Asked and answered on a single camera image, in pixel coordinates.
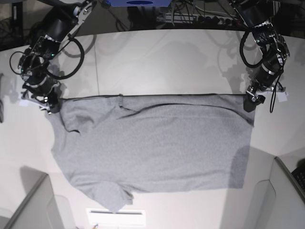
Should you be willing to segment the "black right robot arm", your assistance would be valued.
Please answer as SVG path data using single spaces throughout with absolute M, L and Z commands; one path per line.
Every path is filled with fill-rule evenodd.
M 97 2 L 84 0 L 65 3 L 60 0 L 48 0 L 47 4 L 51 5 L 52 9 L 36 27 L 29 47 L 22 53 L 18 74 L 24 81 L 22 87 L 25 91 L 21 98 L 52 114 L 61 109 L 60 81 L 74 76 L 84 62 L 85 50 L 75 35 Z M 48 66 L 65 48 L 61 45 L 63 41 L 76 44 L 80 51 L 80 61 L 71 73 L 57 76 L 48 70 Z

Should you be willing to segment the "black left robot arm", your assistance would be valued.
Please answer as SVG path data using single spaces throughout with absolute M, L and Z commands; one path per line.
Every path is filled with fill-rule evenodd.
M 233 9 L 244 21 L 245 33 L 241 38 L 239 53 L 246 67 L 257 69 L 244 97 L 244 110 L 252 112 L 265 97 L 259 92 L 272 90 L 270 112 L 274 109 L 276 90 L 284 90 L 279 79 L 284 73 L 284 66 L 290 56 L 289 49 L 282 35 L 278 34 L 271 22 L 266 0 L 231 0 Z M 250 64 L 244 55 L 244 45 L 249 34 L 252 34 L 260 47 L 262 58 L 258 63 Z

